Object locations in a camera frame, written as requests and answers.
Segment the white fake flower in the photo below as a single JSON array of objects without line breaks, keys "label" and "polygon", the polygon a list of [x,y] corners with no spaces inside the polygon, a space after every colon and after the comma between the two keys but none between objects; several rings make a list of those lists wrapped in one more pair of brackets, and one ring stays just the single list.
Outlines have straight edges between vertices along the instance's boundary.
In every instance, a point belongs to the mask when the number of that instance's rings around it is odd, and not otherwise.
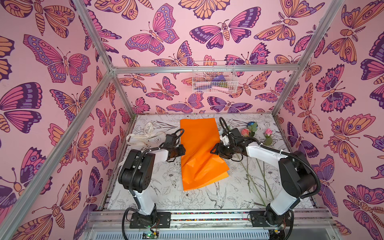
[{"label": "white fake flower", "polygon": [[231,160],[241,164],[243,169],[246,171],[249,190],[256,190],[259,199],[262,201],[261,205],[265,207],[267,204],[265,203],[256,183],[250,175],[250,155],[247,153],[247,147],[250,147],[250,144],[256,143],[256,145],[259,146],[260,142],[249,135],[246,137],[242,136],[241,132],[237,128],[230,129],[223,118],[220,118],[220,124],[223,128],[223,133],[221,136],[221,142],[217,145],[216,154],[222,159]]}]

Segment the orange wrapping paper sheet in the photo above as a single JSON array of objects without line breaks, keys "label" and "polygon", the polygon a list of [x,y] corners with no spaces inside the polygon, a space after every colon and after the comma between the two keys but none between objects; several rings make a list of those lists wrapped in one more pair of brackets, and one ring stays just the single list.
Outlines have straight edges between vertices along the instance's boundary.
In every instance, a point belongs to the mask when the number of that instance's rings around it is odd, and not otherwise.
[{"label": "orange wrapping paper sheet", "polygon": [[184,191],[200,189],[229,177],[227,163],[211,153],[220,142],[215,119],[182,119],[185,130],[181,144],[186,153],[181,157],[181,171]]}]

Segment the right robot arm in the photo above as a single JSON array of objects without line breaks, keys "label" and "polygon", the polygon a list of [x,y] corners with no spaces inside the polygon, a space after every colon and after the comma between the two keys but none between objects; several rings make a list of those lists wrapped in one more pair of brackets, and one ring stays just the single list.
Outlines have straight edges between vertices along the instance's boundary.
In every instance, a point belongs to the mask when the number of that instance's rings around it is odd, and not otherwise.
[{"label": "right robot arm", "polygon": [[282,189],[266,206],[263,218],[269,226],[277,226],[301,200],[318,194],[320,178],[310,166],[305,155],[296,151],[284,152],[268,147],[256,138],[243,137],[237,128],[224,127],[222,139],[211,150],[211,154],[231,160],[234,155],[255,158],[279,169]]}]

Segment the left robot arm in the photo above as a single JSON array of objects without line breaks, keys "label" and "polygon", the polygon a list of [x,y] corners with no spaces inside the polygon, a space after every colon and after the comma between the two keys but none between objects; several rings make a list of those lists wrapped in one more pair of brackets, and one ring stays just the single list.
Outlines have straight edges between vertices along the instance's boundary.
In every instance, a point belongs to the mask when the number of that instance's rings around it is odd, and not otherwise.
[{"label": "left robot arm", "polygon": [[152,179],[154,165],[157,163],[171,163],[186,154],[181,144],[183,129],[173,134],[167,134],[165,142],[159,147],[145,150],[130,150],[122,165],[118,182],[128,190],[138,206],[138,213],[150,216],[156,213],[156,204],[147,194]]}]

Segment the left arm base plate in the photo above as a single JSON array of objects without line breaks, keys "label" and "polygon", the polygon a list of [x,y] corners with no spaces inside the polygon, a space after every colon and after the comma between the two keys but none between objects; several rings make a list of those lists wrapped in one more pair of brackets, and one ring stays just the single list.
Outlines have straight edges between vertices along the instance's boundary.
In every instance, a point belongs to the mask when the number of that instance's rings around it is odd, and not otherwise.
[{"label": "left arm base plate", "polygon": [[171,226],[171,213],[160,212],[153,215],[133,213],[130,221],[130,229],[144,229],[154,227],[157,229],[169,229]]}]

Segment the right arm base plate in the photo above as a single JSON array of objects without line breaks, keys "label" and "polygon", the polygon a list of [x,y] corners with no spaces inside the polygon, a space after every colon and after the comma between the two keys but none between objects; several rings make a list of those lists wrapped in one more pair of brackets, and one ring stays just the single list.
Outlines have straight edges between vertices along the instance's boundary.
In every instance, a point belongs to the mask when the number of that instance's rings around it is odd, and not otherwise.
[{"label": "right arm base plate", "polygon": [[291,226],[294,217],[291,211],[283,215],[278,215],[272,210],[250,211],[249,220],[253,227],[263,228],[284,228],[286,225]]}]

